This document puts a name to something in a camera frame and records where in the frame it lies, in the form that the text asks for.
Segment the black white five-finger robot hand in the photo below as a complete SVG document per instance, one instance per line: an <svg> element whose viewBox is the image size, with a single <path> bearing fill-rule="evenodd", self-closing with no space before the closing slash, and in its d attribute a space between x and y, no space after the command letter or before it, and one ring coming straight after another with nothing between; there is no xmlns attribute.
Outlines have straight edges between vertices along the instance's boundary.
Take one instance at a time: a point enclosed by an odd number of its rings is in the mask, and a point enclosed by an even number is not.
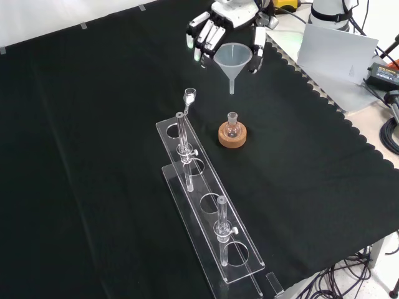
<svg viewBox="0 0 399 299"><path fill-rule="evenodd" d="M262 65L266 29L273 30L279 23L275 11L272 1L213 1L207 11L188 23L186 45L193 50L194 60L206 67L206 62L214 58L228 34L252 27L249 71L254 74Z"/></svg>

